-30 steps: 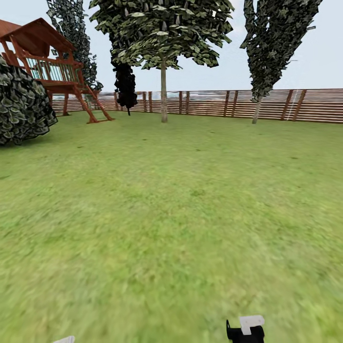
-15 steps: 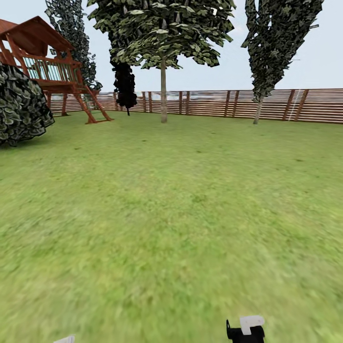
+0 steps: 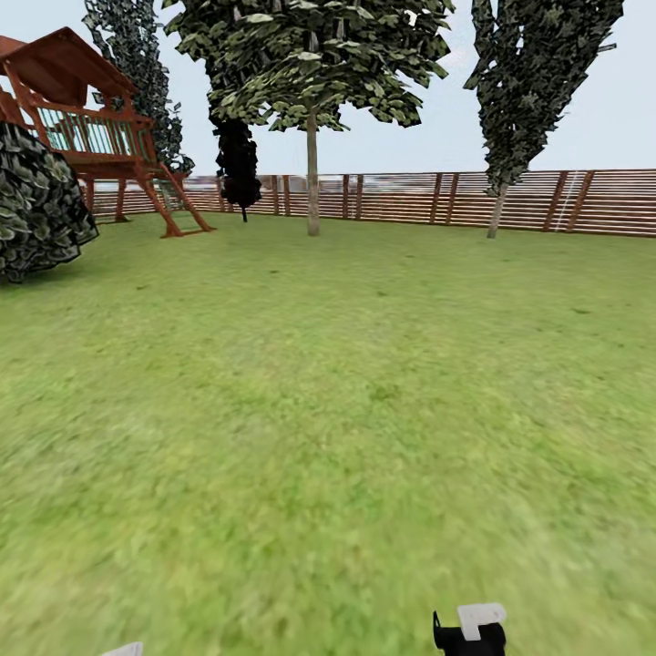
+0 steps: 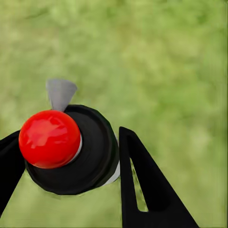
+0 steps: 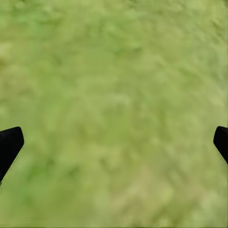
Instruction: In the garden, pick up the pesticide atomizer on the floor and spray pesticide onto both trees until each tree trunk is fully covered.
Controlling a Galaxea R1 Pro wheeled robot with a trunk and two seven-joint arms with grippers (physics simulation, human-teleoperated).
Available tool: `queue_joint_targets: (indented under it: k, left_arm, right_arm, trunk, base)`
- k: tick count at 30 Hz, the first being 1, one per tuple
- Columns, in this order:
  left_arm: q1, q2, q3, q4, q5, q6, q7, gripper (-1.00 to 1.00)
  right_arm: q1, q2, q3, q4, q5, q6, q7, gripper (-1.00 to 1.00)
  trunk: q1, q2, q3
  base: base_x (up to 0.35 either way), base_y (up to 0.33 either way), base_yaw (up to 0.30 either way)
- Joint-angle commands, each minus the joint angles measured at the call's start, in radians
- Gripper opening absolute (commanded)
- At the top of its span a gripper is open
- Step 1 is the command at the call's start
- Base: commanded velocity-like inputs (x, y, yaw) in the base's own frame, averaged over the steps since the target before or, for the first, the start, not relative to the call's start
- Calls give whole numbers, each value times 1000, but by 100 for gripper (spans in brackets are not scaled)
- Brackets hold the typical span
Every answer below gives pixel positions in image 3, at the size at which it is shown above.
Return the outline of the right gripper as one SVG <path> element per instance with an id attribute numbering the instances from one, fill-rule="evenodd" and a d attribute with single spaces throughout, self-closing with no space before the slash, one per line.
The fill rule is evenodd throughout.
<path id="1" fill-rule="evenodd" d="M 437 625 L 437 621 L 438 616 L 434 612 L 433 633 L 436 647 L 445 650 L 446 656 L 506 656 L 505 640 L 497 625 L 479 625 L 480 641 L 466 641 L 459 627 L 442 627 Z"/>

